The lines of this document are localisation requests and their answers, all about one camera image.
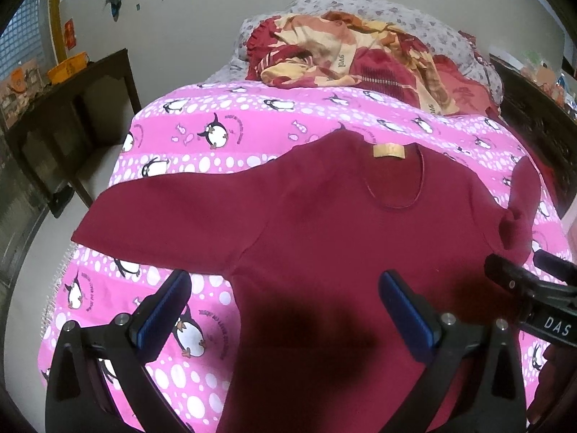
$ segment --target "gray patterned pillowcase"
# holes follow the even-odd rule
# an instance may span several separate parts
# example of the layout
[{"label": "gray patterned pillowcase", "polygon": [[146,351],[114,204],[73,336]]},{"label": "gray patterned pillowcase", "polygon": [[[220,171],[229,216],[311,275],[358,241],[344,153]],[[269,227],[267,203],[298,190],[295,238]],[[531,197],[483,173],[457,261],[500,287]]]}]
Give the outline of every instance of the gray patterned pillowcase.
[{"label": "gray patterned pillowcase", "polygon": [[275,15],[288,13],[321,15],[327,11],[345,11],[364,19],[391,21],[403,30],[418,37],[432,54],[442,54],[453,60],[459,71],[489,88],[497,104],[503,100],[503,83],[492,66],[483,66],[475,60],[469,42],[456,30],[442,21],[398,3],[386,0],[296,0],[283,11],[261,14],[244,20],[235,42],[234,55],[247,60],[246,41],[261,21]]}]

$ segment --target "black clamp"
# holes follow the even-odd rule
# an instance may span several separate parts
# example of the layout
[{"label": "black clamp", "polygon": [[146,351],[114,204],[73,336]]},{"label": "black clamp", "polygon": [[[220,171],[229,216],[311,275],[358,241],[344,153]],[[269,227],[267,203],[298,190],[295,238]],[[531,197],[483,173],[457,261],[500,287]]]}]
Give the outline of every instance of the black clamp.
[{"label": "black clamp", "polygon": [[555,345],[577,347],[577,266],[542,249],[533,263],[567,285],[539,280],[497,254],[486,258],[485,274],[520,299],[515,324],[521,330]]},{"label": "black clamp", "polygon": [[145,369],[158,358],[190,298],[190,275],[175,270],[133,314],[108,325],[64,324],[48,378],[45,428],[48,433],[141,433],[120,416],[99,359],[110,360],[116,378],[144,431],[190,433]]},{"label": "black clamp", "polygon": [[426,364],[380,433],[425,433],[468,356],[475,356],[475,369],[451,418],[434,432],[525,431],[523,376],[516,342],[504,319],[484,327],[462,323],[451,313],[437,314],[394,270],[380,276],[379,295],[411,355]]}]

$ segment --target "metal screw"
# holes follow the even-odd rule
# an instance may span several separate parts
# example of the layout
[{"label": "metal screw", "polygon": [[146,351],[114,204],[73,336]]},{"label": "metal screw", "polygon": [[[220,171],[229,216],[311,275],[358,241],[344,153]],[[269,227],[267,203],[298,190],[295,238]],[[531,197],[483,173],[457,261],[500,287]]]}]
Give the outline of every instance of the metal screw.
[{"label": "metal screw", "polygon": [[497,328],[501,330],[507,330],[507,328],[509,328],[509,324],[505,319],[497,319],[495,324],[497,325]]},{"label": "metal screw", "polygon": [[116,317],[114,318],[114,323],[116,325],[124,325],[129,321],[130,318],[131,318],[130,314],[127,314],[126,312],[122,312],[122,313],[116,315]]},{"label": "metal screw", "polygon": [[62,326],[62,330],[64,332],[70,332],[75,326],[76,326],[76,322],[73,320],[70,320],[70,321],[64,323],[64,325]]},{"label": "metal screw", "polygon": [[441,321],[446,325],[453,325],[455,322],[457,322],[457,318],[450,312],[445,312],[445,314],[441,315]]}]

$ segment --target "bed frame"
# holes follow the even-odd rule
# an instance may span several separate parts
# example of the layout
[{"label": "bed frame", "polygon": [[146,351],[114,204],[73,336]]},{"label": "bed frame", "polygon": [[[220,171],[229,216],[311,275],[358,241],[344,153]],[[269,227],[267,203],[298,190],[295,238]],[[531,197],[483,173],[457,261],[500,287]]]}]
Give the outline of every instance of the bed frame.
[{"label": "bed frame", "polygon": [[577,124],[519,72],[496,57],[491,62],[504,85],[501,115],[555,172],[562,218],[577,193]]}]

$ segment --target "blue gripper pad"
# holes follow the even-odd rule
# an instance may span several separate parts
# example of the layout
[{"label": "blue gripper pad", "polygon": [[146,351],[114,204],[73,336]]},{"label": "blue gripper pad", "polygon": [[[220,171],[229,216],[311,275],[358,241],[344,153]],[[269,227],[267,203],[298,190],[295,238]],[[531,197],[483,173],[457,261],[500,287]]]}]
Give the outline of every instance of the blue gripper pad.
[{"label": "blue gripper pad", "polygon": [[394,270],[379,279],[379,296],[413,358],[429,364],[441,338],[441,327],[425,298],[415,295]]},{"label": "blue gripper pad", "polygon": [[190,298],[192,283],[184,270],[174,270],[155,294],[143,299],[134,312],[129,337],[141,363],[158,358]]}]

